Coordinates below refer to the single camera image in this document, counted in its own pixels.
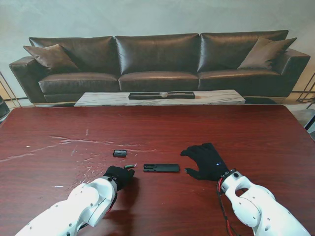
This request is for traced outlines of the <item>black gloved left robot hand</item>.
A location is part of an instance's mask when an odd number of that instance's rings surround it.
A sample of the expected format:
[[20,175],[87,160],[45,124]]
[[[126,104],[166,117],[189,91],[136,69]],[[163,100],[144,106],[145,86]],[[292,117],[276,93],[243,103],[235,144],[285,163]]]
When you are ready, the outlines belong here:
[[134,174],[133,169],[110,166],[103,176],[112,179],[116,183],[117,190],[120,191],[131,182]]

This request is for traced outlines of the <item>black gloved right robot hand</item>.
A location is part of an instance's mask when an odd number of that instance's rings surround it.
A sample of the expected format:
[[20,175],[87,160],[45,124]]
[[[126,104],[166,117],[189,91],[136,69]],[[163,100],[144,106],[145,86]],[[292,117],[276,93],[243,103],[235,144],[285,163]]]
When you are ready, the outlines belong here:
[[190,146],[180,155],[196,163],[198,170],[185,168],[185,172],[194,179],[219,181],[223,175],[231,172],[212,143]]

